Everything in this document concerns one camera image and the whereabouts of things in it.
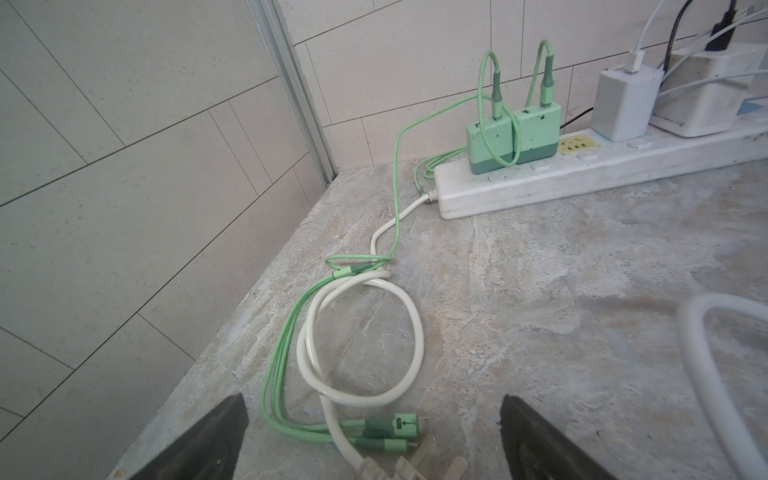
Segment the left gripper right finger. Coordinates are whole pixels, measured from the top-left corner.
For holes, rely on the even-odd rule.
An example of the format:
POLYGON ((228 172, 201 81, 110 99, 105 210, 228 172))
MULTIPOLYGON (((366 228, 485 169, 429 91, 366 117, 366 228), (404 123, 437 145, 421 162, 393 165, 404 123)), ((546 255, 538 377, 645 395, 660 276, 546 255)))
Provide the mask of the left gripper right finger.
POLYGON ((504 397, 500 427, 513 479, 615 479, 518 396, 504 397))

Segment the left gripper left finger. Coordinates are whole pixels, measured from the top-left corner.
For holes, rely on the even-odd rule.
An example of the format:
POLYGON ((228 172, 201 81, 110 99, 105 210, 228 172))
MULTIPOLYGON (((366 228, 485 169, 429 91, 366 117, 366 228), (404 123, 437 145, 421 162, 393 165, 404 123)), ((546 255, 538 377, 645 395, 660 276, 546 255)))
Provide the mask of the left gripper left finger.
POLYGON ((228 396, 132 479, 232 479, 248 424, 243 395, 228 396))

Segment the green charger plug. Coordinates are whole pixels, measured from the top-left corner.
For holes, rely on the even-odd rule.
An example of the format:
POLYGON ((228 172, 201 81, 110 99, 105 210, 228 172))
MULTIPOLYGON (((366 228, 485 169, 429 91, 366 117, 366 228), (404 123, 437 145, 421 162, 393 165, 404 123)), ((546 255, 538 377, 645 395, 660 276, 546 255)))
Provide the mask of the green charger plug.
POLYGON ((513 122, 503 113, 498 120, 485 119, 466 126, 467 155, 472 174, 481 175, 506 168, 514 159, 513 122))
POLYGON ((518 122, 518 164, 549 158, 557 153, 562 107, 553 102, 513 111, 518 122))

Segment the white charger with black cable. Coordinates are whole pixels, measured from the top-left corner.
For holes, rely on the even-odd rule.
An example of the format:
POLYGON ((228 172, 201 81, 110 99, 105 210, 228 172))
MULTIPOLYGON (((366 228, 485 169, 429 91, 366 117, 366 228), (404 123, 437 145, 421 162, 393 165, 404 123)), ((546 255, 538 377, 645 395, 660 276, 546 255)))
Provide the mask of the white charger with black cable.
POLYGON ((671 53, 670 69, 657 97, 650 124, 681 137, 700 137, 730 129, 761 66, 767 46, 732 43, 722 51, 671 53))

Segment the white multicolour power strip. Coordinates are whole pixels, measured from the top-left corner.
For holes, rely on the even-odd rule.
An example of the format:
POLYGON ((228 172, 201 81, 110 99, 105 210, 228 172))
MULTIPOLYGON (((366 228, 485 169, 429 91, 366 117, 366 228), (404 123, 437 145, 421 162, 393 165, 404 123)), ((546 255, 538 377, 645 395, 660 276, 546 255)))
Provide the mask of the white multicolour power strip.
POLYGON ((682 138, 650 126, 625 142, 592 129, 568 135, 585 149, 475 175, 464 156, 435 170, 432 194, 445 220, 588 194, 767 158, 767 101, 742 104, 731 128, 682 138))

